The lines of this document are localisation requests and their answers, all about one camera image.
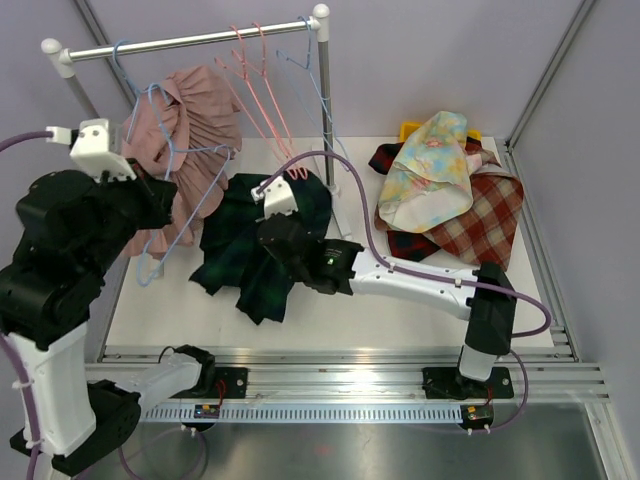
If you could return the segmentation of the dark green plaid skirt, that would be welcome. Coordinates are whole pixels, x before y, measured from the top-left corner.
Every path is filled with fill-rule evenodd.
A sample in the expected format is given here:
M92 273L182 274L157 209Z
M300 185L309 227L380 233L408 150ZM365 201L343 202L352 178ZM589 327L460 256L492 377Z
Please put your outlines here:
M204 220L203 264L190 276L210 295L223 287L238 288L236 308L255 324L283 322L294 285L285 267L258 241L264 209L254 202L251 189L266 179L264 174L238 173L228 181L223 200Z

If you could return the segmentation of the red black plaid skirt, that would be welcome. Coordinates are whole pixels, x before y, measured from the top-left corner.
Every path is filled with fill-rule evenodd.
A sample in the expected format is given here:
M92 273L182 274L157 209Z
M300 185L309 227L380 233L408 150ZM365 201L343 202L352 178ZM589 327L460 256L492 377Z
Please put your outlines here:
M386 143L377 147L369 161L369 166L378 174L386 176L403 143ZM420 262L440 250L434 242L422 234L392 230L375 210L374 225L387 235L391 255L409 261Z

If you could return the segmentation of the pastel tie-dye garment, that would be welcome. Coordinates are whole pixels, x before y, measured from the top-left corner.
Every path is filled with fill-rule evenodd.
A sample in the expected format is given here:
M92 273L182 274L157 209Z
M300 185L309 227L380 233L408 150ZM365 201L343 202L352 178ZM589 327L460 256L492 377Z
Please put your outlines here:
M378 216L397 231L425 233L472 206L471 175L483 164L466 151L467 119L440 111L404 142L386 174Z

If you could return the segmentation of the red beige plaid skirt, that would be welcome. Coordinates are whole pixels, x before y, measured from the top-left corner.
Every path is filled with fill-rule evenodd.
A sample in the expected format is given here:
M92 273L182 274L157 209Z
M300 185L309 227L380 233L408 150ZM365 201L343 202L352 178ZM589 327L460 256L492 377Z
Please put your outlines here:
M482 159L482 167L471 177L471 208L422 234L444 251L473 265L483 262L509 266L519 215L524 202L524 187L506 172L493 152L481 142L466 139L466 153Z

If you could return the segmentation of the pink hanger with plaid skirt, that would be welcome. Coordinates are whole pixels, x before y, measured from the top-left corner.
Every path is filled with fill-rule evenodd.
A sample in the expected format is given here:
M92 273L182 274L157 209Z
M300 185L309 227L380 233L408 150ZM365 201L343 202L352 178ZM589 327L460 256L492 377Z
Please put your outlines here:
M278 103L277 97L272 89L271 86L271 82L270 82L270 78L269 78L269 68L268 68L268 53L267 53L267 42L266 42L266 37L264 34L264 31L262 29L262 27L257 23L257 22L253 22L252 25L258 30L258 33L260 35L260 39L261 39L261 45L262 45L262 60L261 60L261 67L258 70L258 72L260 73L260 76L262 78L262 80L264 81L265 87L267 89L267 92L270 96L271 102L273 104L273 107L275 109L275 112L278 116L278 119L282 125L282 127L284 128L284 132L286 134L286 139L283 140L282 136L280 135L279 131L276 128L272 129L272 133L274 138L277 140L277 144L279 145L279 147L281 148L281 151L284 153L285 157L287 159L292 159L296 154L296 150L294 148L294 144L293 144L293 138L291 135L291 131L289 129L289 126L287 125L287 122L285 120L285 117L282 113L282 110L280 108L280 105Z

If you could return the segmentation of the blue wire hanger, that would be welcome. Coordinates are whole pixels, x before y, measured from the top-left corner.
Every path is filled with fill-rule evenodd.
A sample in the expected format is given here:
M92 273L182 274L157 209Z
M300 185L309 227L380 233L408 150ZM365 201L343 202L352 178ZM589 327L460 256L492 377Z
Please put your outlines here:
M316 31L312 28L312 18L298 16L298 22L304 23L304 30L307 34L307 47L303 61L296 60L288 52L282 49L276 50L276 59L289 87L293 90L296 99L306 113L311 124L321 134L325 149L332 153L341 151L342 156L349 160L348 150L343 142L338 138L335 131L335 122L332 112L331 84L329 72L328 43L317 40ZM291 67L297 67L305 72L310 84L314 88L317 100L320 105L322 124L315 121L311 113L310 103L304 98L300 87L291 75Z

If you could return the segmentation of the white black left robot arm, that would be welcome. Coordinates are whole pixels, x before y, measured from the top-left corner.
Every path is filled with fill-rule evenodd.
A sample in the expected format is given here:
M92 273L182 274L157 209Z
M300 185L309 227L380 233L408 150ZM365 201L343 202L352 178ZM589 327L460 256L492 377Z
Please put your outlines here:
M1 340L26 418L11 446L47 455L63 474L121 447L141 416L172 396L215 389L214 357L189 345L130 380L86 376L91 303L135 233L170 222L176 191L141 168L121 180L65 170L36 180L17 203L23 235L1 272Z

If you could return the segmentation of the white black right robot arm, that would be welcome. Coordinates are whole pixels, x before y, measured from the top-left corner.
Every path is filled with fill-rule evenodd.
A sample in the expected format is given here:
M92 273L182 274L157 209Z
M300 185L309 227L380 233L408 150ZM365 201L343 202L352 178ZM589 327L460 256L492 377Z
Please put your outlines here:
M322 239L297 214L277 214L258 227L258 243L289 278L325 295L377 295L439 309L467 323L457 366L423 371L429 399L507 399L513 388L497 360L509 353L516 310L512 285L501 268L439 271L377 258L354 242Z

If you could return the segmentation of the pink pleated skirt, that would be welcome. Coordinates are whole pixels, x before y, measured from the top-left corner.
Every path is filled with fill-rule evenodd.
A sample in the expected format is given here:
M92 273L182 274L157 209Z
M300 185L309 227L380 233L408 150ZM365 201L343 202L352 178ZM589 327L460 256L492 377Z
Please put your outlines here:
M229 145L242 148L239 108L226 83L206 65L178 70L139 97L123 125L122 155L162 179L176 171L189 149ZM123 254L131 252L132 240Z

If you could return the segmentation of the silver white clothes rack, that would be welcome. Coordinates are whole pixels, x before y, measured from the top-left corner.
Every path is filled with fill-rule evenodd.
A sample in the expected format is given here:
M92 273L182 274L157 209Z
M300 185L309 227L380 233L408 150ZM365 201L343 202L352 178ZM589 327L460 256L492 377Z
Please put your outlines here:
M324 4L318 4L313 8L312 28L316 31L317 40L319 42L328 43L329 54L329 7ZM304 30L304 23L294 21L281 24L272 24L262 27L266 36L283 35ZM256 38L258 33L254 27L241 29L240 32L246 35L246 38ZM80 104L84 112L91 118L99 116L96 107L89 98L87 92L79 81L74 65L83 61L100 60L107 61L116 82L120 85L126 99L134 98L135 89L127 83L124 75L117 71L117 66L112 58L112 53L120 52L121 55L145 54L164 50L173 50L186 47L194 47L201 45L211 45L217 43L230 42L232 32L220 31L185 37L175 37L169 39L125 43L116 48L106 43L88 50L73 51L65 48L62 44L53 38L46 38L41 42L42 53L50 60L59 76L65 80L75 99ZM332 218L335 229L343 240L353 239L353 230L346 215L345 204L341 201L341 190L336 183L336 167L334 160L329 157L330 151L327 151L322 140L323 150L314 158L314 165L317 167L320 175L324 177L328 189L332 195L333 207Z

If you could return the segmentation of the yellow plastic tray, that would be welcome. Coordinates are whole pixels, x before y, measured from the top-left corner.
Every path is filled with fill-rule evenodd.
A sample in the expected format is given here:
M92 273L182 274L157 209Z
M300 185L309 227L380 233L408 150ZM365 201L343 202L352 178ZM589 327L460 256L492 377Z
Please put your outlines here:
M406 141L420 126L421 122L405 121L400 126L398 139L400 142ZM469 129L467 131L467 137L473 139L476 142L481 142L482 134L475 129Z

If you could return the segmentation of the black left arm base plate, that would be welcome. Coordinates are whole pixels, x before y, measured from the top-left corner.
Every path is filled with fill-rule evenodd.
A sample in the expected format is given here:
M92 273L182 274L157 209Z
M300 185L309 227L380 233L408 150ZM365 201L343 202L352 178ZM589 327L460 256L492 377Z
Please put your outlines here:
M213 367L204 374L201 398L245 399L248 387L248 369L243 367Z

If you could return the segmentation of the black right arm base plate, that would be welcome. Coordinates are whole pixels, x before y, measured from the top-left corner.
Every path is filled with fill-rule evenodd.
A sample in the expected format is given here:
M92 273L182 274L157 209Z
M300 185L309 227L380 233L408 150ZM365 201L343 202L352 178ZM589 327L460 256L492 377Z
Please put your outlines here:
M513 399L514 389L510 372L494 367L486 381L463 377L456 367L425 367L422 369L422 388L430 400Z

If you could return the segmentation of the aluminium mounting rail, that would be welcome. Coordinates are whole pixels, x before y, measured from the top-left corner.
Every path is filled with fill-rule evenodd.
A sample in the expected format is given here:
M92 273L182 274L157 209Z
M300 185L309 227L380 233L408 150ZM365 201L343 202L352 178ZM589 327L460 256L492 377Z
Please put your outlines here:
M519 347L524 367L512 358L516 393L529 392L534 403L607 403L608 388L600 367L583 362L568 345ZM219 366L248 371L247 397L264 401L404 401L422 396L422 369L453 367L455 347L434 349L258 350L219 347Z

